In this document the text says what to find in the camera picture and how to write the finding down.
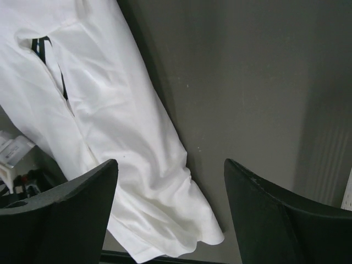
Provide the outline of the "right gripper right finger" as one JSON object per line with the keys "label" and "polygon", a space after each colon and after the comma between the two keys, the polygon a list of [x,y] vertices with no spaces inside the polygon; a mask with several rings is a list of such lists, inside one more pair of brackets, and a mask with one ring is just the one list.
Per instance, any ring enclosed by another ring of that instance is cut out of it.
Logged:
{"label": "right gripper right finger", "polygon": [[243,263],[351,263],[351,211],[312,201],[224,162]]}

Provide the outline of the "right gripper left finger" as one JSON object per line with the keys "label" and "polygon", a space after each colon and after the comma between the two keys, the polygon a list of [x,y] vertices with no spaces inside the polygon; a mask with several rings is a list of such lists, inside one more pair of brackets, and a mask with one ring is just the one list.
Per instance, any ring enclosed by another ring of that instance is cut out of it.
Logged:
{"label": "right gripper left finger", "polygon": [[110,159],[1,209],[1,263],[99,263],[117,179]]}

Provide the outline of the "white flower print t-shirt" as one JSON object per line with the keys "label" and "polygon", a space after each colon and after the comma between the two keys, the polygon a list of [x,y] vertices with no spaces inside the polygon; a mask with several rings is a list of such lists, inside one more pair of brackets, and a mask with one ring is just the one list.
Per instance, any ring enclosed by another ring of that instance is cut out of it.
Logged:
{"label": "white flower print t-shirt", "polygon": [[137,263],[224,240],[116,1],[1,1],[1,107],[70,180],[118,162],[107,228]]}

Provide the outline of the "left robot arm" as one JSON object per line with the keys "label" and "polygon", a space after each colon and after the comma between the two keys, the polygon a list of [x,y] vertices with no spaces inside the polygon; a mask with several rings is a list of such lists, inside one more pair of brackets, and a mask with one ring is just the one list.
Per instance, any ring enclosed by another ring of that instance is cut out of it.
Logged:
{"label": "left robot arm", "polygon": [[1,208],[66,181],[56,161],[32,141],[1,131]]}

